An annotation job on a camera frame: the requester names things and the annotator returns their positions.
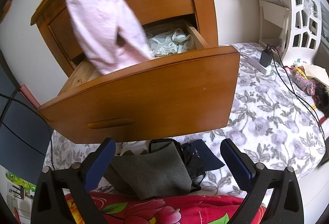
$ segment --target red fabric with flower print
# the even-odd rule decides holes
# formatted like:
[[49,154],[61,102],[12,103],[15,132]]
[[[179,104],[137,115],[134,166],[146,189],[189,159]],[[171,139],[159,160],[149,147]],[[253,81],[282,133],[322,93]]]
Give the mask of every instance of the red fabric with flower print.
[[[110,224],[226,224],[243,199],[232,196],[177,196],[136,200],[126,196],[90,192]],[[75,221],[84,224],[71,195],[67,203]],[[261,206],[252,224],[259,224],[266,208]]]

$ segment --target drawer handle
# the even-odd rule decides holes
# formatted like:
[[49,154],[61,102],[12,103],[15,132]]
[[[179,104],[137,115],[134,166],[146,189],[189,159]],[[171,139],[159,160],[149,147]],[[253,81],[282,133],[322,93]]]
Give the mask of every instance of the drawer handle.
[[87,126],[90,129],[104,129],[104,128],[126,126],[133,123],[135,123],[134,119],[118,117],[118,118],[90,122],[87,124]]

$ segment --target black power adapter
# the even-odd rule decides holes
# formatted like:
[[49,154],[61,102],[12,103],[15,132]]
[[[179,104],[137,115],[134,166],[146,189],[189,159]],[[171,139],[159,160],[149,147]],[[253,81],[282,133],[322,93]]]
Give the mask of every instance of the black power adapter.
[[261,58],[259,59],[259,63],[263,66],[263,67],[268,67],[273,59],[273,52],[270,49],[269,44],[267,44],[266,49],[262,51],[262,55]]

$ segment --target pink clothing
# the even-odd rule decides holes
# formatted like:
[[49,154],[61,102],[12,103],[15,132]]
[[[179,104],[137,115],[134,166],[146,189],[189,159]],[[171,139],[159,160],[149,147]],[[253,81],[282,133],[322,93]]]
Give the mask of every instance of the pink clothing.
[[[145,32],[125,0],[66,0],[88,60],[103,74],[152,59]],[[117,35],[126,43],[119,46]]]

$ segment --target wooden drawer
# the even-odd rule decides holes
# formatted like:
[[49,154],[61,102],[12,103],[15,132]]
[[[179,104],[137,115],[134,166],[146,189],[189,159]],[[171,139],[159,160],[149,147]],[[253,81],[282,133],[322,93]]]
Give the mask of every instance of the wooden drawer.
[[74,143],[173,137],[225,127],[240,55],[233,46],[212,47],[186,21],[146,28],[153,35],[181,28],[197,50],[156,58],[99,76],[82,62],[61,93],[40,114]]
[[[167,32],[171,28],[180,28],[185,33],[192,35],[195,48],[204,49],[209,48],[207,42],[202,38],[199,32],[186,20],[177,20],[169,23],[164,23],[156,26],[144,27],[146,34],[152,34],[153,36]],[[62,94],[68,90],[71,90],[83,83],[100,77],[101,73],[85,58],[75,69],[75,71],[70,75],[67,82],[64,84],[59,94]]]

